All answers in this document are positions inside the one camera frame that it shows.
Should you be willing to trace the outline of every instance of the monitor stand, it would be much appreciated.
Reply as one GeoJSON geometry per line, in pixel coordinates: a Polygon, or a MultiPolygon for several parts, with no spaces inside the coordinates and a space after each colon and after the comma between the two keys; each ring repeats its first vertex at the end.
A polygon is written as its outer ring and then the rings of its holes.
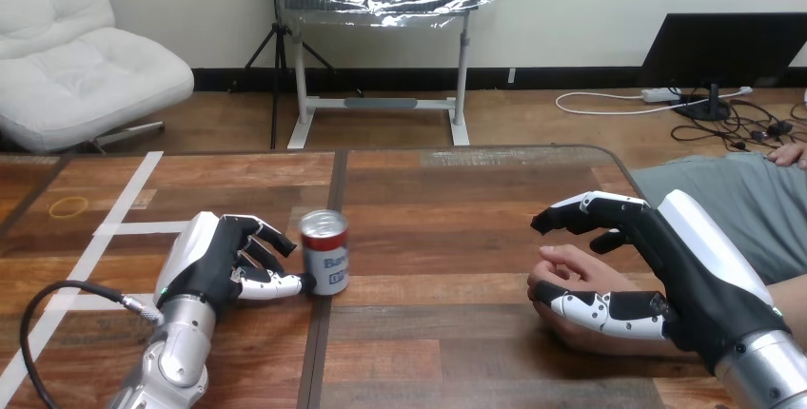
{"type": "MultiPolygon", "coordinates": [[[[696,102],[703,100],[703,95],[681,95],[679,103],[696,102]]],[[[673,110],[678,114],[695,119],[696,121],[723,121],[731,116],[729,104],[720,100],[719,87],[713,84],[709,87],[709,101],[690,105],[688,107],[676,107],[673,110]]]]}

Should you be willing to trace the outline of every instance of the black baseboard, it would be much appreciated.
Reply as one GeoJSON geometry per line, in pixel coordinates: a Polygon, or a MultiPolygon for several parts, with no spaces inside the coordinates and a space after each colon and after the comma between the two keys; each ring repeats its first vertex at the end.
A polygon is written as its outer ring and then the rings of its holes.
{"type": "MultiPolygon", "coordinates": [[[[195,68],[196,91],[270,92],[273,68],[195,68]]],[[[509,68],[470,68],[466,88],[486,89],[585,89],[635,88],[641,67],[518,68],[508,83],[509,68]]],[[[323,68],[307,68],[309,93],[362,90],[440,91],[457,88],[456,68],[346,68],[336,74],[323,68]]],[[[293,70],[280,78],[281,90],[295,90],[293,70]]],[[[807,88],[807,68],[788,68],[777,83],[780,88],[807,88]]]]}

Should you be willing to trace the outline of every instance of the chair leg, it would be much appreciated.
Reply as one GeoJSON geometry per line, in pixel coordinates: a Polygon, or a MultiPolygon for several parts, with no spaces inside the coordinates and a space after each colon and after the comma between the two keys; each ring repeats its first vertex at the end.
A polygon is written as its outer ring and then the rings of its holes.
{"type": "Polygon", "coordinates": [[[137,126],[137,127],[124,128],[121,131],[118,131],[116,133],[110,133],[108,135],[99,136],[99,137],[91,140],[91,142],[95,146],[97,146],[98,148],[102,148],[102,147],[104,147],[106,145],[109,145],[111,143],[117,143],[119,141],[127,140],[127,139],[135,137],[137,135],[146,133],[147,131],[163,130],[165,128],[166,128],[166,124],[163,123],[162,121],[161,122],[152,122],[150,124],[143,124],[143,125],[137,126]]]}

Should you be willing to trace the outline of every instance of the electrical cord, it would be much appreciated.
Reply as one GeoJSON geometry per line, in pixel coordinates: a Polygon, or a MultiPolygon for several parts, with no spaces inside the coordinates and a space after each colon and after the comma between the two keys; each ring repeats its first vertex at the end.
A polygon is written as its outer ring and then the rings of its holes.
{"type": "Polygon", "coordinates": [[[765,140],[772,139],[776,143],[783,145],[782,138],[788,138],[791,142],[805,141],[807,132],[792,131],[795,126],[807,127],[803,122],[792,120],[780,120],[763,107],[744,100],[732,100],[729,102],[730,116],[723,121],[713,124],[715,128],[706,127],[701,122],[691,119],[692,125],[677,126],[670,131],[670,136],[680,142],[698,141],[706,138],[717,137],[723,142],[726,150],[730,152],[748,152],[749,145],[765,146],[775,149],[774,146],[765,140]],[[765,115],[766,119],[754,120],[740,116],[738,107],[750,107],[765,115]],[[684,137],[679,135],[682,130],[697,130],[705,134],[695,137],[684,137]]]}
{"type": "Polygon", "coordinates": [[[790,117],[796,119],[797,121],[807,123],[807,115],[796,116],[796,109],[800,108],[800,107],[802,107],[804,105],[807,105],[807,103],[805,103],[805,104],[797,103],[797,104],[793,105],[793,107],[790,108],[790,117]]]}
{"type": "Polygon", "coordinates": [[[132,298],[129,295],[124,295],[120,290],[115,290],[113,288],[104,287],[103,285],[99,285],[97,283],[92,282],[85,282],[85,281],[60,281],[52,283],[47,287],[43,288],[39,291],[28,303],[28,307],[26,307],[25,312],[23,313],[23,319],[20,324],[20,350],[22,351],[23,355],[23,362],[28,369],[28,375],[30,377],[31,383],[33,383],[33,388],[36,390],[37,395],[45,405],[49,409],[58,409],[58,405],[56,401],[53,400],[53,397],[50,395],[48,390],[45,388],[45,384],[39,377],[39,373],[36,371],[36,366],[33,362],[33,356],[30,352],[30,344],[28,341],[28,334],[30,331],[30,320],[33,318],[33,312],[36,310],[36,307],[39,305],[42,300],[49,295],[51,292],[55,292],[56,290],[62,288],[79,288],[84,290],[85,292],[89,292],[93,295],[98,295],[99,297],[106,298],[112,302],[119,302],[122,304],[126,309],[129,311],[134,312],[135,314],[139,314],[145,319],[150,321],[161,323],[163,321],[163,315],[160,311],[153,309],[144,305],[142,302],[132,298]]]}
{"type": "MultiPolygon", "coordinates": [[[[751,88],[740,88],[739,91],[735,93],[729,93],[726,95],[720,95],[720,98],[731,98],[736,97],[739,95],[745,95],[750,93],[752,90],[751,88]]],[[[575,95],[585,95],[585,96],[592,96],[592,97],[605,97],[605,98],[617,98],[620,100],[641,100],[641,95],[632,95],[632,96],[624,96],[624,95],[611,95],[608,93],[596,93],[596,92],[569,92],[564,93],[560,97],[555,99],[555,106],[559,107],[560,109],[570,112],[572,114],[583,114],[583,115],[591,115],[591,116],[633,116],[638,114],[650,114],[652,112],[659,112],[659,111],[666,111],[668,109],[675,109],[677,107],[689,107],[691,105],[697,105],[700,103],[706,103],[709,101],[709,98],[706,97],[704,99],[698,99],[695,102],[686,102],[681,103],[679,105],[672,105],[670,107],[654,107],[652,109],[643,109],[641,111],[587,111],[587,110],[579,110],[579,109],[569,109],[561,105],[561,100],[566,97],[571,97],[575,95]]]]}

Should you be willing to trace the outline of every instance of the white tape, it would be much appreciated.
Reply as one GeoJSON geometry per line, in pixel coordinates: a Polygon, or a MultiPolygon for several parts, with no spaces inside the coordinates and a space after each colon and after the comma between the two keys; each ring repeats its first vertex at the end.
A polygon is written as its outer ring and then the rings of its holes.
{"type": "Polygon", "coordinates": [[[93,235],[150,235],[152,233],[180,233],[187,221],[140,222],[129,224],[101,224],[93,235]]]}
{"type": "MultiPolygon", "coordinates": [[[[155,307],[151,300],[154,297],[153,293],[129,295],[146,306],[155,307]]],[[[49,308],[54,311],[121,311],[126,309],[119,302],[111,302],[97,295],[65,295],[62,293],[53,295],[49,308]]]]}
{"type": "MultiPolygon", "coordinates": [[[[109,214],[107,214],[103,224],[118,225],[124,220],[128,210],[140,194],[143,185],[146,184],[148,177],[151,176],[151,172],[154,171],[154,168],[157,166],[157,163],[160,162],[162,156],[162,152],[149,152],[146,154],[143,162],[137,168],[137,171],[134,172],[131,179],[129,179],[120,197],[118,197],[118,201],[115,202],[115,205],[112,206],[109,214]]],[[[101,256],[104,255],[104,251],[107,250],[110,241],[112,241],[112,235],[93,236],[92,241],[89,242],[87,249],[81,255],[78,263],[73,267],[73,270],[70,271],[68,279],[86,281],[89,274],[92,273],[92,269],[95,268],[95,265],[101,260],[101,256]]],[[[65,303],[66,306],[70,306],[77,294],[77,288],[63,288],[59,290],[57,296],[60,297],[60,303],[65,303]]],[[[42,317],[39,318],[39,321],[30,330],[28,336],[30,354],[34,360],[36,360],[39,354],[45,349],[45,345],[50,340],[50,337],[53,336],[59,323],[67,313],[65,309],[54,309],[52,306],[54,303],[53,298],[55,297],[51,297],[50,302],[48,302],[48,305],[45,307],[45,312],[42,313],[42,317]]],[[[28,371],[23,363],[22,352],[17,349],[14,358],[11,359],[11,362],[6,366],[5,371],[3,371],[3,375],[0,376],[0,407],[6,407],[9,404],[17,388],[19,388],[27,375],[28,371]]]]}

